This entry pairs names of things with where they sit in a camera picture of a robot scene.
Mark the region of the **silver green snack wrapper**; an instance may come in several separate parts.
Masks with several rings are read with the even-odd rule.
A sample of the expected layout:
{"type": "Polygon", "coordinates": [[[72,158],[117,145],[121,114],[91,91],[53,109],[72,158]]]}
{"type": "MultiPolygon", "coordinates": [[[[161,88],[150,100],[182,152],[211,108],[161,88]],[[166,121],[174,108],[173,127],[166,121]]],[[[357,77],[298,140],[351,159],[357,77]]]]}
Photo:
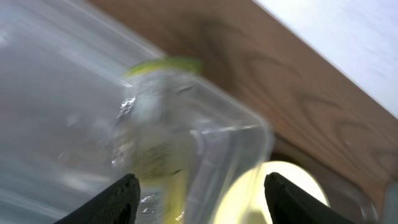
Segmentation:
{"type": "Polygon", "coordinates": [[[189,57],[141,62],[122,77],[123,102],[113,129],[113,164],[136,175],[136,223],[183,223],[194,148],[180,99],[202,63],[189,57]]]}

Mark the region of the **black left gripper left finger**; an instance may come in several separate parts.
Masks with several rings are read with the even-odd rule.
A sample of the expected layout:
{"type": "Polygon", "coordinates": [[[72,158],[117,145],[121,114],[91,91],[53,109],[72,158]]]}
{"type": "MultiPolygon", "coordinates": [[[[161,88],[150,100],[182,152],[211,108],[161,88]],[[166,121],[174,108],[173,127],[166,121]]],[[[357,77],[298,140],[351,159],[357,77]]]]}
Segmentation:
{"type": "Polygon", "coordinates": [[[134,224],[140,197],[139,179],[126,174],[54,224],[134,224]]]}

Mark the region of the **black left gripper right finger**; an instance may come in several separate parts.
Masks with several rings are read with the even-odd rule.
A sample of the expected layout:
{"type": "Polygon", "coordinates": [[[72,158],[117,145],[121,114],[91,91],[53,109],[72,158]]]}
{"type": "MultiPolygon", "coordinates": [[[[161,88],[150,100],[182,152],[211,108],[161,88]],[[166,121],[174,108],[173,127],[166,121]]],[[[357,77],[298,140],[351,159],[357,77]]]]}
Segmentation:
{"type": "Polygon", "coordinates": [[[266,175],[264,193],[273,224],[354,224],[277,172],[266,175]]]}

